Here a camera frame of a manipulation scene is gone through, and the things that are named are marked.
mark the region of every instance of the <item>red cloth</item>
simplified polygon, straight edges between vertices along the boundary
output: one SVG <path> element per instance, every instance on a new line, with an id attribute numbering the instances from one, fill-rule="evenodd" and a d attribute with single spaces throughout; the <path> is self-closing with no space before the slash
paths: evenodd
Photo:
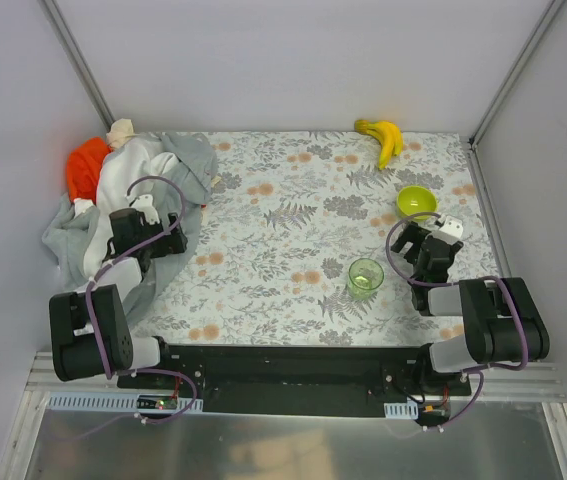
<path id="1" fill-rule="evenodd" d="M 110 152 L 112 149 L 102 138 L 94 137 L 70 153 L 65 166 L 65 178 L 71 202 L 85 198 L 96 203 L 101 166 Z"/>

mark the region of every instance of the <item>yellow banana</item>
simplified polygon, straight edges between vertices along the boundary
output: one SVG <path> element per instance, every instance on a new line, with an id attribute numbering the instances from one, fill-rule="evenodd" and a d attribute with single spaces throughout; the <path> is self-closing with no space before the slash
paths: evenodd
<path id="1" fill-rule="evenodd" d="M 367 120 L 357 120 L 354 123 L 354 129 L 364 135 L 371 135 L 381 144 L 379 170 L 387 167 L 393 155 L 399 155 L 403 151 L 403 136 L 393 123 L 385 121 L 371 123 Z"/>

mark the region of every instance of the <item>white connector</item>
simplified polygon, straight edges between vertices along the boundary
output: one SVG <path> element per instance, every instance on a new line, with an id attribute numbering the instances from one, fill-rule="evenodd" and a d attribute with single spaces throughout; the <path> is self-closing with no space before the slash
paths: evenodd
<path id="1" fill-rule="evenodd" d="M 159 212 L 154 208 L 154 197 L 150 194 L 140 195 L 132 200 L 130 206 L 145 215 L 145 221 L 150 225 L 156 225 L 161 220 L 159 219 Z"/>
<path id="2" fill-rule="evenodd" d="M 444 215 L 437 224 L 441 224 L 438 230 L 432 232 L 434 238 L 443 240 L 445 243 L 453 245 L 463 237 L 463 222 L 451 215 Z"/>

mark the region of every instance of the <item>gray wall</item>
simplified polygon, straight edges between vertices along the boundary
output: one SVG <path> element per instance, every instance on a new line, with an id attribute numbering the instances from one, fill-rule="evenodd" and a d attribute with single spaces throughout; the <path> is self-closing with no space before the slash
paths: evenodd
<path id="1" fill-rule="evenodd" d="M 139 130 L 470 135 L 548 0 L 60 0 Z"/>
<path id="2" fill-rule="evenodd" d="M 67 154 L 102 133 L 37 2 L 0 0 L 0 457 L 60 288 L 40 236 Z"/>
<path id="3" fill-rule="evenodd" d="M 567 387 L 567 6 L 479 145 L 512 269 Z"/>

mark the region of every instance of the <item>green bowl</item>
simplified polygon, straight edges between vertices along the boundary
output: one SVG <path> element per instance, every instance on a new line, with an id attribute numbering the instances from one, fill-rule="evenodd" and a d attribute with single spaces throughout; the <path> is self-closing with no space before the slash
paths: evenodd
<path id="1" fill-rule="evenodd" d="M 396 197 L 396 205 L 402 217 L 414 215 L 419 212 L 436 212 L 436 197 L 427 188 L 418 185 L 410 185 L 399 192 Z M 430 218 L 429 215 L 416 217 L 417 222 Z"/>

